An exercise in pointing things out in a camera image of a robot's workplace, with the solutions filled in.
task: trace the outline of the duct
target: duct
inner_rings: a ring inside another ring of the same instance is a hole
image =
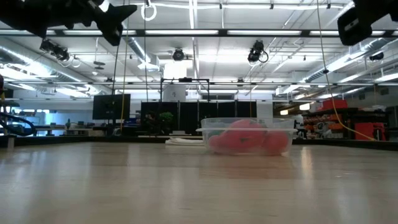
[[[396,63],[398,63],[398,58],[392,59],[392,60],[390,60],[388,62],[385,62],[385,63],[381,63],[379,65],[375,65],[375,66],[373,66],[373,67],[371,67],[371,68],[369,68],[369,69],[367,69],[365,71],[362,71],[362,72],[359,72],[359,73],[355,74],[355,76],[356,76],[356,78],[358,78],[358,77],[361,77],[361,76],[364,76],[364,75],[369,75],[370,73],[372,73],[374,71],[377,71],[377,70],[380,70],[380,69],[383,69],[383,68],[384,68],[384,72],[386,72],[386,71],[387,72],[391,72],[390,70],[394,69],[394,64],[396,64]],[[315,96],[315,95],[318,95],[318,94],[323,93],[323,92],[324,92],[324,90],[314,91],[312,93],[307,94],[303,98],[308,98],[308,97],[311,97],[311,96]]]
[[[349,65],[357,61],[360,58],[373,55],[377,51],[380,51],[384,46],[390,44],[393,41],[396,41],[396,39],[385,39],[385,38],[378,38],[376,40],[366,39],[361,43],[349,47],[349,49],[343,52],[342,54],[339,54],[336,57],[329,59],[326,62],[326,67],[329,70],[329,72],[334,72],[336,70],[345,67],[346,65]],[[324,66],[322,64],[319,67],[309,71],[307,77],[305,77],[301,82],[307,82],[307,83],[312,82],[317,78],[324,76],[325,74],[323,73],[323,71],[324,71]]]
[[[59,65],[57,62],[54,62],[46,57],[42,57],[40,54],[35,53],[31,50],[27,50],[26,48],[22,47],[19,44],[16,44],[13,41],[10,41],[5,38],[0,39],[0,49],[3,52],[7,52],[9,55],[11,54],[13,57],[17,57],[20,60],[24,61],[25,64],[35,64],[35,66],[38,66],[40,70],[42,71],[48,71],[49,74],[52,72],[57,72],[58,74],[65,75],[66,77],[71,78],[75,82],[93,82],[94,80],[85,77],[84,75],[81,75],[77,72],[74,72],[73,70],[70,70],[69,68],[64,68],[61,65]],[[105,91],[106,93],[111,93],[111,89],[98,85],[96,86],[98,90]]]
[[[122,25],[123,29],[128,30],[125,22],[122,22]],[[146,69],[148,72],[158,72],[160,70],[159,58],[156,55],[145,52],[138,41],[133,37],[122,39],[131,48],[135,55],[137,55],[139,61],[142,63],[138,66],[139,69]]]

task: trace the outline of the fluorescent light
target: fluorescent light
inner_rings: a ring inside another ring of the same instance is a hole
[[[340,95],[340,93],[333,93],[333,97],[334,96],[338,96],[338,95]],[[325,94],[325,95],[322,95],[322,96],[318,96],[318,98],[327,99],[327,98],[331,98],[331,95],[328,93],[328,94]]]
[[[288,115],[288,114],[289,114],[288,110],[280,111],[280,115]]]
[[[355,93],[356,91],[363,90],[364,88],[356,88],[354,90],[347,91],[345,94]]]
[[[384,75],[383,77],[376,79],[375,82],[385,82],[396,78],[398,78],[398,73],[394,73],[391,75]]]
[[[217,35],[218,30],[145,30],[147,35]]]
[[[385,33],[386,31],[378,31],[378,30],[372,31],[372,35],[384,35]]]
[[[143,63],[141,63],[140,65],[138,65],[137,66],[140,70],[145,70],[145,69],[147,69],[147,70],[157,70],[157,71],[159,71],[159,66],[157,66],[157,65],[153,65],[153,64],[151,64],[151,63],[149,63],[149,62],[143,62]]]
[[[21,64],[11,64],[13,67],[17,67],[19,69],[23,69],[29,73],[33,73],[37,78],[50,78],[50,77],[55,77],[51,76],[51,71],[46,69],[43,65],[39,63],[32,63],[28,65],[21,65]]]
[[[290,85],[290,86],[283,92],[283,94],[285,94],[285,93],[290,93],[291,91],[293,91],[293,90],[295,90],[295,89],[297,89],[297,88],[299,88],[299,87],[310,88],[311,86],[310,86],[310,85]]]
[[[48,30],[47,31],[47,35],[55,35],[55,31],[54,30]]]
[[[304,105],[300,105],[300,110],[309,110],[311,108],[310,104],[304,104]]]
[[[129,35],[136,35],[136,34],[137,34],[137,31],[135,31],[135,30],[129,30]],[[127,31],[124,30],[124,31],[122,32],[122,35],[127,35]]]
[[[349,57],[350,57],[350,55],[345,55],[345,56],[339,58],[338,60],[332,62],[331,64],[328,65],[328,70],[329,70],[330,72],[334,72],[334,71],[336,71],[336,70],[338,70],[338,69],[343,68],[344,66],[346,66],[346,65],[348,65],[348,64],[353,63],[354,60],[349,60],[349,61],[347,62],[347,60],[349,59]]]
[[[304,97],[305,97],[305,94],[300,94],[300,95],[296,96],[294,99],[295,100],[299,100],[299,99],[304,98]]]
[[[248,63],[247,55],[200,55],[201,62],[216,62],[216,63]]]
[[[63,30],[65,35],[102,35],[100,30]]]
[[[344,79],[340,80],[339,83],[349,82],[349,81],[354,80],[354,79],[356,79],[358,77],[359,77],[359,75],[352,75],[352,76],[349,76],[347,78],[344,78]]]
[[[310,35],[320,35],[320,31],[310,31]],[[339,35],[338,31],[333,30],[323,30],[322,35]]]
[[[26,30],[0,30],[1,35],[32,35]]]
[[[81,93],[81,92],[76,91],[76,90],[67,89],[67,88],[57,89],[57,92],[60,92],[60,93],[62,93],[64,95],[73,96],[73,97],[88,97],[84,93]]]
[[[147,90],[124,90],[124,93],[147,93]],[[148,93],[158,93],[158,90],[148,90]]]
[[[18,87],[18,88],[23,88],[25,90],[32,90],[32,91],[36,90],[35,88],[33,88],[33,87],[29,86],[29,85],[25,85],[25,84],[19,84],[19,85],[8,84],[8,85],[14,86],[14,87]]]
[[[228,35],[300,35],[300,30],[229,30]]]

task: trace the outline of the white cloth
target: white cloth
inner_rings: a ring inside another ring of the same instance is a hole
[[[174,146],[202,146],[203,140],[189,140],[189,139],[182,139],[182,138],[170,138],[166,141],[167,145],[174,145]]]

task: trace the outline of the cable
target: cable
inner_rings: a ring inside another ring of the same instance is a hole
[[[263,49],[263,50],[262,50],[262,55],[264,55],[264,54],[267,56],[267,60],[262,61],[262,60],[259,59],[259,62],[261,62],[261,63],[266,63],[266,62],[268,62],[268,60],[269,60],[269,55],[268,55],[267,52]]]
[[[345,125],[341,122],[340,117],[338,116],[337,109],[336,109],[336,105],[335,105],[335,99],[334,99],[334,96],[333,96],[333,92],[331,91],[331,85],[330,85],[330,82],[329,82],[329,77],[328,77],[329,71],[328,71],[328,69],[327,69],[327,67],[326,67],[325,52],[324,52],[324,50],[323,50],[323,39],[322,39],[322,28],[321,28],[321,16],[320,16],[320,13],[319,13],[319,0],[317,0],[317,14],[318,14],[318,25],[319,25],[319,33],[320,33],[321,49],[322,49],[322,61],[323,61],[323,66],[324,66],[324,71],[323,71],[323,73],[326,75],[326,81],[327,81],[327,83],[328,83],[328,89],[329,89],[330,95],[331,95],[331,102],[333,103],[333,109],[334,109],[334,111],[335,111],[337,120],[338,120],[338,122],[340,123],[340,125],[342,125],[342,127],[344,127],[345,129],[347,129],[348,131],[352,131],[352,132],[354,132],[354,133],[356,133],[356,134],[358,134],[358,135],[360,135],[360,136],[366,137],[366,138],[369,139],[370,141],[377,141],[376,139],[374,139],[374,138],[372,138],[372,137],[369,137],[369,136],[367,136],[367,135],[365,135],[365,134],[362,134],[362,133],[360,133],[360,132],[358,132],[358,131],[355,131],[355,130],[353,130],[353,129],[347,127],[347,126],[345,126]]]
[[[126,87],[126,69],[127,69],[127,46],[128,46],[128,38],[129,38],[129,25],[130,25],[130,19],[127,18],[127,32],[126,32],[126,50],[124,54],[124,75],[123,75],[123,93],[122,93],[122,114],[120,117],[120,132],[122,133],[123,131],[123,114],[124,114],[124,89]]]

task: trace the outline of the red object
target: red object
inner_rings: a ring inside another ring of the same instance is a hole
[[[384,129],[383,123],[356,123],[355,131],[364,134],[370,138],[376,140],[385,141],[386,140],[386,130]],[[368,138],[355,133],[356,140],[369,140]]]
[[[218,146],[218,138],[219,136],[212,136],[209,138],[209,146],[211,147],[217,147]]]
[[[265,136],[262,147],[268,156],[278,156],[287,151],[289,137],[282,131],[271,131]]]
[[[242,119],[232,123],[229,128],[263,128],[256,121]],[[219,151],[230,153],[245,153],[260,147],[264,140],[264,131],[224,131],[217,137],[209,139],[209,145]]]
[[[348,104],[346,100],[335,100],[336,108],[348,108]],[[319,111],[322,110],[330,110],[333,109],[333,102],[332,100],[326,100],[322,102],[322,107],[319,108]]]

